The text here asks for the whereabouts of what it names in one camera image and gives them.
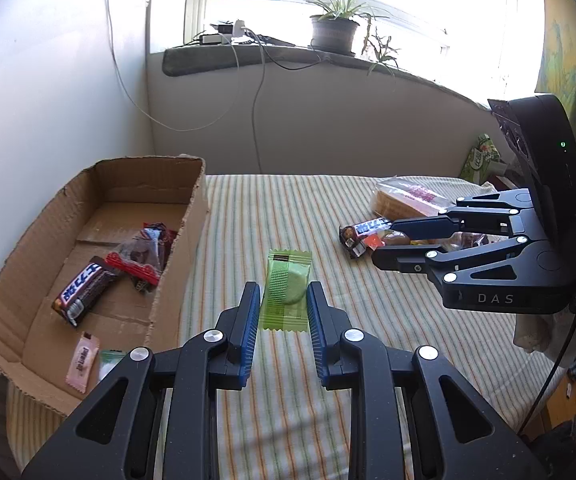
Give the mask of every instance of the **pink packet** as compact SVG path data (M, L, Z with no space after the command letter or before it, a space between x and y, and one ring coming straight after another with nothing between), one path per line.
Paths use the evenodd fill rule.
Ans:
M82 394L86 393L88 376L98 350L99 339L88 332L84 332L79 338L66 375L66 384L79 390Z

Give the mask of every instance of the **window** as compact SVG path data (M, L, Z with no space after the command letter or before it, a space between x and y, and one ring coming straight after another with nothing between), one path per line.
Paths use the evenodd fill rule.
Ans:
M151 23L158 23L153 14L158 3L171 12L161 1L153 0ZM319 12L307 1L185 0L183 13L183 2L177 2L174 26L162 26L167 40L152 41L151 36L151 51L187 43L201 31L211 31L210 23L236 19L245 20L258 34L307 46L312 33L309 16ZM361 1L384 16L375 23L376 30L392 37L402 70L483 103L488 97L512 98L534 91L543 43L543 0ZM360 25L353 45L357 55L366 33L366 23ZM176 41L170 39L171 30L176 30ZM372 53L363 57L370 60Z

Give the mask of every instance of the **bed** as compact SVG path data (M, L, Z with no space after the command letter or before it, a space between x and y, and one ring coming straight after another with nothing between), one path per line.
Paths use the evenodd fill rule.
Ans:
M494 190L453 178L410 179L452 200ZM366 257L351 261L339 243L340 224L374 216L369 200L377 180L208 176L210 214L188 281L180 344L212 328L220 311L238 304L245 282L263 286L270 249L309 250L310 279L322 282L329 303L347 311L354 326L396 348L435 346L516 428L552 363L512 344L514 316L447 310L425 276L383 272ZM8 439L23 468L61 417L12 385L7 415ZM320 386L307 332L260 330L248 386L242 392L219 391L218 420L222 479L347 477L350 392Z

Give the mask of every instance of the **gray flower pot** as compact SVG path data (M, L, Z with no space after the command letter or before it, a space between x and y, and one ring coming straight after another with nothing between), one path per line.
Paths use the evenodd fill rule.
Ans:
M310 17L312 20L312 41L310 42L312 47L324 52L354 56L351 49L354 33L359 27L359 23L345 18L319 20L320 17L321 14Z

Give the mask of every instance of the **bread in plastic packaging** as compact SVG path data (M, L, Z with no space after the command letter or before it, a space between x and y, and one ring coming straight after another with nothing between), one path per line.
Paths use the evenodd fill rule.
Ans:
M452 205L446 197L398 176L378 182L370 203L388 220L434 216Z

